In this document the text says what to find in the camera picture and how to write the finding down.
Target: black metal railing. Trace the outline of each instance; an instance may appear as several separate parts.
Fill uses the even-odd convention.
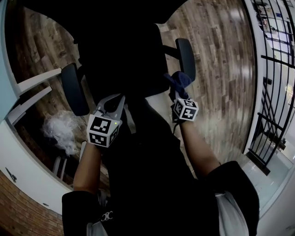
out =
[[[262,108],[248,156],[266,167],[274,153],[284,147],[282,139],[294,108],[295,85],[289,85],[292,92],[287,88],[290,69],[295,69],[295,26],[286,0],[252,0],[252,4],[264,35],[265,55],[261,57],[265,77]]]

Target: wooden floor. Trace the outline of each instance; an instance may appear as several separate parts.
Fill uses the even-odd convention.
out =
[[[80,65],[72,37],[53,20],[22,8],[13,15],[11,24],[15,31],[7,32],[9,40],[6,41],[9,41],[9,59],[18,82],[72,62]],[[243,165],[247,158],[241,150],[254,103],[255,59],[251,30],[242,2],[189,0],[159,28],[165,45],[175,47],[175,40],[180,37],[189,39],[192,44],[197,77],[188,92],[199,103],[195,122],[199,132],[221,163],[237,160]],[[176,59],[167,56],[167,63],[171,74],[180,70]],[[60,79],[52,79],[49,84],[53,91],[31,108],[16,128],[36,156],[52,168],[59,152],[43,137],[40,129],[44,120],[60,111],[70,111],[70,108]],[[23,99],[46,85],[24,94]],[[171,124],[171,102],[167,94],[148,100]],[[35,127],[29,126],[29,119],[34,120]],[[87,120],[87,116],[77,118],[78,126],[74,133],[78,150],[86,139]],[[77,165],[75,160],[78,156],[79,153],[71,157],[73,166]],[[102,170],[102,188],[108,189],[108,174],[104,167]]]

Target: black armrest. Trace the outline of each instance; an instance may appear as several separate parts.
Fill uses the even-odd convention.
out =
[[[195,57],[192,46],[187,39],[176,39],[176,47],[164,45],[164,52],[179,60],[181,71],[187,74],[192,81],[195,80]]]
[[[81,78],[78,77],[75,63],[67,65],[61,70],[61,81],[65,97],[76,116],[85,116],[89,113],[89,107],[81,86]]]

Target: white wall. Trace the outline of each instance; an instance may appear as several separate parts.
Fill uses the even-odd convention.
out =
[[[279,197],[262,216],[257,236],[290,236],[295,225],[295,172]]]

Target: plastic bag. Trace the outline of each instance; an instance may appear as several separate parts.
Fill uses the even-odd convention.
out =
[[[77,126],[77,119],[72,112],[60,111],[45,120],[42,131],[45,137],[56,139],[56,146],[70,156],[78,152],[73,133]]]

